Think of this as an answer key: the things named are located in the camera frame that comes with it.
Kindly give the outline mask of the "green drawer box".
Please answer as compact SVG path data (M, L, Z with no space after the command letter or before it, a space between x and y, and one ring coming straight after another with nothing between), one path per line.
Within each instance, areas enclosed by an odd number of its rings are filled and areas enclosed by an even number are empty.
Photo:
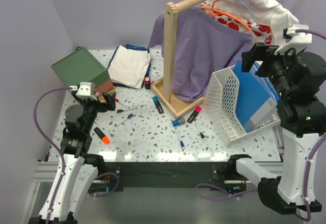
M96 88L110 79L107 68L84 47L54 63L51 68L66 86L93 82Z

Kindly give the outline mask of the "orange cap highlighter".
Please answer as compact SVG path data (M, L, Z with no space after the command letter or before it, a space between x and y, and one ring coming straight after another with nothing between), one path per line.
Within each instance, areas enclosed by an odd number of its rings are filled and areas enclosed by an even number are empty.
M97 136L101 139L103 143L108 145L110 143L110 139L98 128L94 128L94 132L97 134Z

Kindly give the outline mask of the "red black stamp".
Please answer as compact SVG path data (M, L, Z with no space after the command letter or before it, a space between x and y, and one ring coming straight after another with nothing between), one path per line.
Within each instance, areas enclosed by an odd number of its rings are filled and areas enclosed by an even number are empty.
M144 78L144 87L145 87L146 90L150 90L151 89L151 79L148 76L146 76Z

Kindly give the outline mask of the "blue cap highlighter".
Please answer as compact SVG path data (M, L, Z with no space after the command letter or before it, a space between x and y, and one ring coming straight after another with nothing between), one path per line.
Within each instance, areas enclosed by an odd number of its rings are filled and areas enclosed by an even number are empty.
M155 104L155 106L156 106L156 108L157 108L159 114L163 114L163 113L164 113L164 110L163 110L163 108L162 108L162 105L161 105L161 103L160 103L158 97L157 97L157 96L153 96L153 97L152 97L152 100L153 100L153 102L154 102L154 104Z

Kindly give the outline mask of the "pink cap highlighter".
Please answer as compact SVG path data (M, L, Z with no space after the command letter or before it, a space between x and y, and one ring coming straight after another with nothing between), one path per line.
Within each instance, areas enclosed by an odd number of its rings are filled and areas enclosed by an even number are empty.
M197 106L194 109L194 111L191 113L189 118L187 119L187 122L192 123L195 120L195 118L198 116L198 114L200 113L201 110L202 110L201 106Z

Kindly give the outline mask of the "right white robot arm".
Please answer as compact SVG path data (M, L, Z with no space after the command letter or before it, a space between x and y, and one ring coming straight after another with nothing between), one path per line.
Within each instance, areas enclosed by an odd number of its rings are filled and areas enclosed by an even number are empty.
M279 214L308 215L322 210L314 194L315 158L325 141L325 105L316 96L325 81L325 60L311 52L294 48L278 54L276 46L256 43L242 54L242 71L249 72L255 61L256 74L267 77L279 96L277 113L284 138L283 170L277 176L248 155L232 155L227 174L241 176L258 189L263 205Z

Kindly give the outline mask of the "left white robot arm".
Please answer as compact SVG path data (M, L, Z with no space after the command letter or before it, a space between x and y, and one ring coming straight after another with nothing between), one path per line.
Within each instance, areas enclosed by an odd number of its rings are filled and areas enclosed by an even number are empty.
M47 141L59 153L59 164L48 197L37 217L29 223L76 223L77 212L89 188L96 179L106 176L103 156L88 152L91 129L99 113L114 111L115 94L103 93L104 101L97 97L81 99L66 110L61 144Z

